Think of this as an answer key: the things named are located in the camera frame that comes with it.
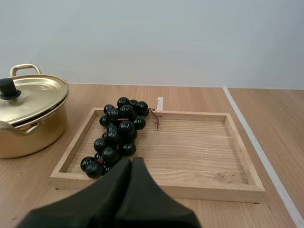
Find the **pot lid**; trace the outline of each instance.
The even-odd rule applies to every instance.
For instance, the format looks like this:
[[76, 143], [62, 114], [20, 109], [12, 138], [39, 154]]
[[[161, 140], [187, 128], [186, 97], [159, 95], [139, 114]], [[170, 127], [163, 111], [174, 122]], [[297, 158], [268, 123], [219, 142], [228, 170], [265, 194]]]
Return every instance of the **pot lid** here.
[[0, 121], [19, 122], [52, 110], [68, 93], [68, 84], [52, 75], [0, 79]]

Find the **tray rim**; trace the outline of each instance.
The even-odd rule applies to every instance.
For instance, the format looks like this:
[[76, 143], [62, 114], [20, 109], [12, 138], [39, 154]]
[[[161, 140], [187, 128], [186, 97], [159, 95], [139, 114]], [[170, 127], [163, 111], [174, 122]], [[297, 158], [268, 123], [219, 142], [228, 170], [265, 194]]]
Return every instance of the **tray rim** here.
[[[103, 108], [98, 107], [91, 109], [50, 175], [56, 189], [81, 190], [95, 182], [95, 180], [90, 179], [84, 174], [66, 173], [66, 171], [92, 126], [94, 119], [98, 114], [103, 113], [103, 110]], [[173, 198], [196, 200], [223, 200], [251, 203], [259, 203], [261, 201], [265, 195], [264, 186], [230, 114], [165, 110], [155, 110], [154, 112], [163, 115], [171, 114], [175, 116], [176, 120], [186, 117], [192, 120], [224, 122], [233, 139], [233, 144], [248, 181], [248, 184], [180, 182], [178, 185], [176, 182], [173, 183], [167, 180], [156, 181], [168, 195]]]

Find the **white wall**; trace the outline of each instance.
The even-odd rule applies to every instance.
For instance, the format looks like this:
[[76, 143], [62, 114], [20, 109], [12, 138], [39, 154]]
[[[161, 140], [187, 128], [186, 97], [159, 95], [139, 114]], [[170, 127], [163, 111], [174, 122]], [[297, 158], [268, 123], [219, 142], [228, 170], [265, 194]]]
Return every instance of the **white wall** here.
[[3, 0], [0, 32], [0, 77], [304, 89], [304, 0]]

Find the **wooden surface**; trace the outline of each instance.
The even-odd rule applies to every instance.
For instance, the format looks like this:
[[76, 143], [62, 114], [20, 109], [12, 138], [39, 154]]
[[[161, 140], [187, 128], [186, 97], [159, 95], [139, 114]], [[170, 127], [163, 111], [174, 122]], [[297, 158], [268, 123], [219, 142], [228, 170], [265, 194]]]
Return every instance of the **wooden surface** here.
[[304, 217], [304, 91], [229, 91]]
[[[265, 190], [229, 114], [154, 114], [161, 116], [159, 129], [155, 117], [148, 115], [146, 127], [138, 131], [137, 151], [131, 159], [143, 157], [149, 173], [167, 194], [195, 200], [261, 201]], [[99, 124], [102, 115], [103, 108], [89, 112], [54, 169], [51, 178], [57, 189], [82, 190], [94, 183], [79, 164], [84, 157], [96, 154], [94, 141], [106, 131]]]
[[1, 228], [14, 227], [29, 209], [75, 193], [71, 190], [55, 190], [49, 176], [91, 108], [114, 103], [121, 96], [145, 100], [154, 108], [157, 98], [163, 96], [164, 110], [231, 114], [265, 187], [266, 195], [258, 205], [177, 199], [195, 211], [205, 228], [295, 227], [222, 88], [74, 84], [71, 85], [71, 94], [66, 104], [69, 127], [62, 137], [50, 147], [33, 155], [0, 160]]

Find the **lid handle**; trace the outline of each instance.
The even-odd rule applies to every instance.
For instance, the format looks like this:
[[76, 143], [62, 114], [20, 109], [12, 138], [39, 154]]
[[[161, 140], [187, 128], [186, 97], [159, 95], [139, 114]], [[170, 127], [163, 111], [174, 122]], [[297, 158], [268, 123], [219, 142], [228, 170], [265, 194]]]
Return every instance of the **lid handle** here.
[[21, 91], [17, 90], [13, 79], [0, 79], [0, 98], [3, 100], [11, 100], [20, 96]]
[[34, 64], [25, 63], [25, 64], [20, 64], [20, 65], [13, 66], [12, 69], [10, 70], [10, 76], [11, 77], [16, 76], [18, 70], [30, 69], [30, 68], [35, 69], [37, 74], [41, 75], [41, 71], [39, 70], [39, 68], [37, 66], [35, 66]]

